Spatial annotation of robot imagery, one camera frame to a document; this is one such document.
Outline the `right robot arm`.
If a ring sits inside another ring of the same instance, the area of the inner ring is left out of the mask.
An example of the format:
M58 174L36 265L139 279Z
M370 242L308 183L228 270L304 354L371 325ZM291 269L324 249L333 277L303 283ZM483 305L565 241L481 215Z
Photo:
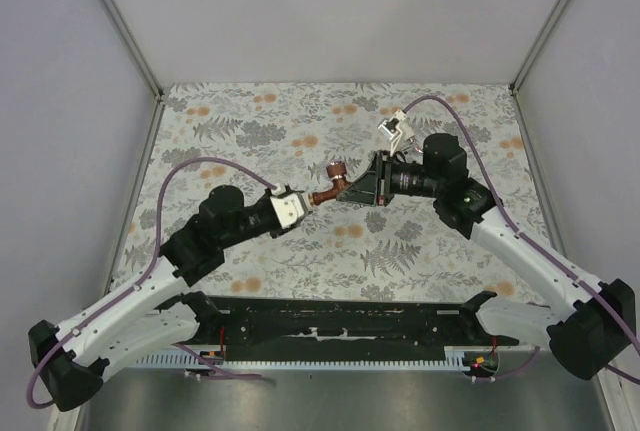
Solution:
M386 206L400 195L432 199L441 222L492 253L544 300L532 305L491 293L475 296L470 312L457 322L465 342L477 345L493 335L546 348L583 380L609 367L628 346L639 345L632 288L620 279L603 281L530 236L492 188L470 177L457 137L428 136L421 162L376 152L369 168L337 198Z

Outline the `brown faucet chrome knob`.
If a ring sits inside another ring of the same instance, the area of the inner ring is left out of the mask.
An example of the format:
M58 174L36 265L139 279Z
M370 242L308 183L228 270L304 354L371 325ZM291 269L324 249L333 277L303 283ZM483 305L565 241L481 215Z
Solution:
M347 179L347 167L344 161L332 161L326 166L326 173L331 181L331 187L325 191L309 194L310 204L319 206L327 201L335 200L337 196L351 183Z

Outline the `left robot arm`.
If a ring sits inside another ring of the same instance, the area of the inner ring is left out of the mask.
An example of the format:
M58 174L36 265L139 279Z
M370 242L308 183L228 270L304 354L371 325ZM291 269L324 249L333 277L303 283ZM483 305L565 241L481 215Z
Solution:
M310 193L267 190L252 205L234 186L214 188L198 212L153 254L138 273L99 301L58 324L46 320L28 332L34 373L51 404L73 410L90 400L122 367L148 352L193 338L212 342L220 319L214 305L192 287L221 266L224 252L268 233L296 228L314 207Z

